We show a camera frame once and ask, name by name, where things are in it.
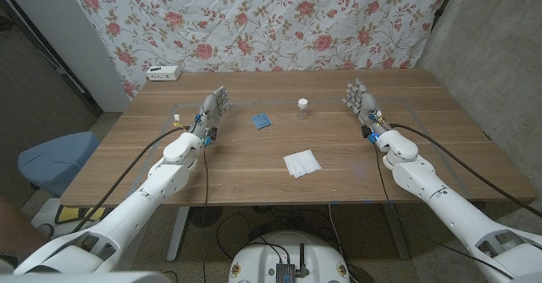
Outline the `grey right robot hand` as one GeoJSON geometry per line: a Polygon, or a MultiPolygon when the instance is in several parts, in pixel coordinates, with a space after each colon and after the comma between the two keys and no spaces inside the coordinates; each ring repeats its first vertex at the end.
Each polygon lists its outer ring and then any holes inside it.
{"type": "Polygon", "coordinates": [[[382,134],[391,129],[376,99],[359,78],[356,78],[355,84],[347,85],[346,98],[343,98],[342,102],[356,115],[362,126],[362,136],[370,142],[375,143],[382,134]]]}

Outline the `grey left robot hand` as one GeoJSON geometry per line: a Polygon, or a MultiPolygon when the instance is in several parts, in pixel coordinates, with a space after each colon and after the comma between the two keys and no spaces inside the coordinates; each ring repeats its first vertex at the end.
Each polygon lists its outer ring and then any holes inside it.
{"type": "Polygon", "coordinates": [[[225,86],[221,86],[207,95],[199,112],[196,114],[194,124],[189,132],[198,136],[203,142],[209,137],[216,139],[217,126],[224,113],[230,108],[228,104],[229,93],[225,86]]]}

